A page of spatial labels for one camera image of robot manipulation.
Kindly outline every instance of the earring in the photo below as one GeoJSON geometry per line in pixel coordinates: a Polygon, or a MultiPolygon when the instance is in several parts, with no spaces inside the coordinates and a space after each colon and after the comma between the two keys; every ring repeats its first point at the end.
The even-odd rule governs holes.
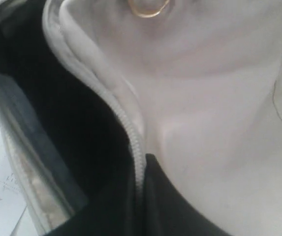
{"type": "Polygon", "coordinates": [[[170,0],[165,0],[163,6],[160,7],[158,10],[141,10],[137,8],[137,6],[134,3],[134,0],[127,0],[127,1],[129,3],[129,6],[133,14],[141,18],[151,18],[159,15],[170,2],[170,0]]]}

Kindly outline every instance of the gold earring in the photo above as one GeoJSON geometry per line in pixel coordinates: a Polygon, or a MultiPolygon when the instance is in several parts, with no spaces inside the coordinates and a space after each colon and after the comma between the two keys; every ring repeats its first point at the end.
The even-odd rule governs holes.
{"type": "Polygon", "coordinates": [[[170,0],[165,0],[165,3],[158,10],[140,10],[134,3],[134,0],[127,0],[134,15],[141,18],[151,18],[159,15],[163,9],[169,4],[170,0]]]}

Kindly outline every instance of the white fabric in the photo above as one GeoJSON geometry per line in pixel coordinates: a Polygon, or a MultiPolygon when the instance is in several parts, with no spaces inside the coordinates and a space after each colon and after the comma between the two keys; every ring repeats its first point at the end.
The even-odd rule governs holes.
{"type": "Polygon", "coordinates": [[[282,0],[176,0],[152,19],[65,0],[60,23],[194,208],[233,236],[282,235],[282,0]]]}

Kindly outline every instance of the hoop earring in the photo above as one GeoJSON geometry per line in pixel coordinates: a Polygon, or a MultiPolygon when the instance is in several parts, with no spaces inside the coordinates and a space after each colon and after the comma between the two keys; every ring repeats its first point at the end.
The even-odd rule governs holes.
{"type": "Polygon", "coordinates": [[[165,0],[163,6],[161,6],[158,10],[141,10],[137,8],[134,3],[134,0],[127,0],[127,2],[129,3],[131,11],[134,15],[141,18],[152,18],[159,15],[163,11],[163,9],[165,9],[165,7],[169,4],[170,0],[165,0]]]}

